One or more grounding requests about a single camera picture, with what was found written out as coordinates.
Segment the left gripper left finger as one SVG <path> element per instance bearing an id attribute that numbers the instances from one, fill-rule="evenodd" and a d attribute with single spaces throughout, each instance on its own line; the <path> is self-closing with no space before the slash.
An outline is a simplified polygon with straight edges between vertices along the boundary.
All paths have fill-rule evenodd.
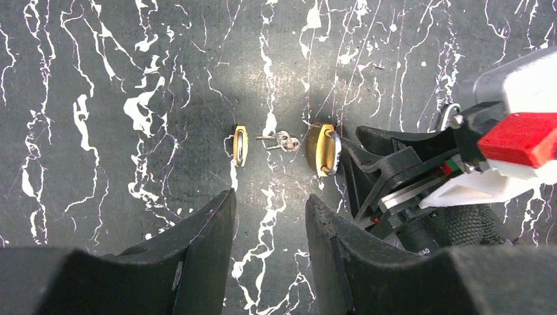
<path id="1" fill-rule="evenodd" d="M 2 314 L 220 314 L 234 190 L 119 255 L 78 248 L 1 250 Z"/>

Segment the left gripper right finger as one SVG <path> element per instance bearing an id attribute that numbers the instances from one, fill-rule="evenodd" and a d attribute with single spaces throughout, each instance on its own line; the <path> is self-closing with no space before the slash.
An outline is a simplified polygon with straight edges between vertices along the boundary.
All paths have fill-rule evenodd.
<path id="1" fill-rule="evenodd" d="M 339 217 L 318 196 L 305 226 L 321 314 L 555 314 L 556 247 L 410 253 Z"/>

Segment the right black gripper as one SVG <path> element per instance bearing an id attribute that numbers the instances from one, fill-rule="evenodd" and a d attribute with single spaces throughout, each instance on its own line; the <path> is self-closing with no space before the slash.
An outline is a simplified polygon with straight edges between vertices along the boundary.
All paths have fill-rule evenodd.
<path id="1" fill-rule="evenodd" d="M 515 245 L 490 208 L 514 197 L 512 180 L 478 148 L 505 117 L 502 102 L 483 102 L 435 133 L 360 126 L 356 141 L 341 138 L 339 163 L 355 222 L 419 255 L 454 245 Z"/>

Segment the silver key pair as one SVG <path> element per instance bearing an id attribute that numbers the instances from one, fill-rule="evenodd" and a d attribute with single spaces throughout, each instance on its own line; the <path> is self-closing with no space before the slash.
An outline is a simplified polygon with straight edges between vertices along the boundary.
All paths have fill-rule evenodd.
<path id="1" fill-rule="evenodd" d="M 301 141 L 294 136 L 290 136 L 286 131 L 278 131 L 273 135 L 257 135 L 254 139 L 263 142 L 273 141 L 272 145 L 264 145 L 267 151 L 282 150 L 284 152 L 296 152 L 301 146 Z"/>

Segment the small brass padlock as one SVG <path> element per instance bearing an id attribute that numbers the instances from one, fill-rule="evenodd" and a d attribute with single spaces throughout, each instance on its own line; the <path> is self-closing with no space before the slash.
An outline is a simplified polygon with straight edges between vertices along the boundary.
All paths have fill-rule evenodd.
<path id="1" fill-rule="evenodd" d="M 452 103 L 446 105 L 441 113 L 441 119 L 439 125 L 437 126 L 437 131 L 444 131 L 451 124 L 452 117 L 459 114 L 461 111 L 461 106 L 458 103 Z"/>
<path id="2" fill-rule="evenodd" d="M 248 133 L 245 126 L 237 125 L 233 137 L 233 161 L 235 166 L 245 166 L 247 155 Z"/>

